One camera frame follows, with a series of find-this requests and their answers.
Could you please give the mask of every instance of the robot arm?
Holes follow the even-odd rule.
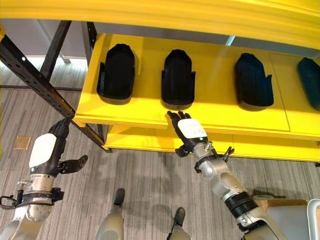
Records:
[[[228,207],[241,231],[244,240],[286,240],[282,231],[249,196],[246,188],[227,166],[228,157],[234,152],[229,147],[225,154],[218,154],[208,141],[206,131],[189,114],[168,111],[175,132],[183,145],[175,152],[180,157],[194,153],[197,162],[195,170],[210,182],[210,187]]]
[[[4,229],[0,240],[35,240],[52,206],[64,197],[60,188],[53,187],[54,179],[59,173],[74,173],[85,166],[87,155],[77,160],[60,161],[69,124],[70,119],[65,118],[35,140],[29,161],[30,179],[17,183],[16,199],[13,195],[0,197],[2,209],[15,209],[13,220]]]

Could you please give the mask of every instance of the gray wall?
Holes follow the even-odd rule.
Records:
[[[58,27],[58,20],[40,20],[49,32],[54,36]],[[27,56],[44,56],[50,45],[50,40],[36,19],[2,19],[2,25],[6,29],[7,35]],[[214,43],[224,45],[228,39],[226,35],[210,34],[202,32],[162,29],[155,27],[143,27],[132,25],[120,25],[109,23],[95,23],[97,32],[125,34],[165,39],[177,39],[204,43]],[[270,41],[256,40],[244,37],[236,37],[233,46],[248,47],[300,55],[309,58],[320,58],[320,51],[306,47],[299,47],[289,44],[276,43]],[[61,50],[64,56],[85,57],[81,23],[72,22]]]

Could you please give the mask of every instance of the floor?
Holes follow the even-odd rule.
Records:
[[[2,68],[2,81],[15,79]],[[55,70],[56,83],[83,82],[82,72]],[[80,93],[60,91],[74,108]],[[1,89],[0,194],[16,193],[19,179],[29,176],[29,157],[35,139],[62,119],[30,89]],[[17,136],[32,136],[28,150],[13,149]],[[183,228],[194,240],[240,239],[242,233],[227,207],[214,196],[208,183],[194,170],[193,155],[179,158],[173,153],[114,149],[106,153],[70,126],[62,160],[87,154],[81,171],[59,175],[55,187],[64,199],[54,206],[44,222],[38,240],[95,239],[99,224],[108,214],[117,188],[124,188],[124,236],[127,240],[166,239],[175,211],[184,207]],[[271,193],[292,199],[320,198],[320,168],[314,163],[232,157],[228,166],[250,193]],[[0,232],[14,211],[0,209]]]

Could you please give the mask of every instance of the cable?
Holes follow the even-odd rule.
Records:
[[[2,204],[2,199],[10,200],[12,202],[12,205]],[[4,210],[13,210],[13,209],[28,206],[28,205],[47,205],[47,206],[55,205],[54,203],[46,203],[46,202],[26,202],[26,203],[21,203],[19,205],[16,205],[16,204],[17,204],[17,200],[14,199],[13,195],[0,197],[0,208],[2,208]]]

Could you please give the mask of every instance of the yellow shelf board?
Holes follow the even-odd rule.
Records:
[[[320,161],[319,142],[301,139],[233,135],[234,156],[247,158],[266,158]]]
[[[117,43],[130,45],[136,58],[132,98],[125,105],[108,104],[96,91],[100,62]],[[74,121],[81,127],[92,123],[165,129],[168,109],[160,100],[161,71],[167,55],[178,48],[188,53],[196,71],[195,101],[186,111],[207,132],[320,140],[320,134],[290,132],[268,51],[116,34],[97,36]],[[237,104],[234,65],[244,52],[255,54],[265,72],[272,74],[274,105],[263,111],[246,111]]]
[[[209,133],[208,139],[218,153],[229,146],[235,148],[232,156],[293,161],[320,161],[320,147],[316,141],[261,136],[240,136]],[[182,145],[173,128],[154,129],[113,125],[109,127],[104,148],[174,152]]]
[[[229,146],[233,147],[233,139],[230,134],[209,133],[208,137],[214,142],[214,147],[219,153],[225,153]],[[182,144],[173,127],[156,129],[110,125],[103,147],[175,152],[175,149]]]
[[[290,131],[320,135],[320,111],[308,102],[304,87],[298,74],[298,63],[302,57],[287,54],[270,54]]]
[[[319,0],[1,0],[0,17],[234,35],[320,49]]]

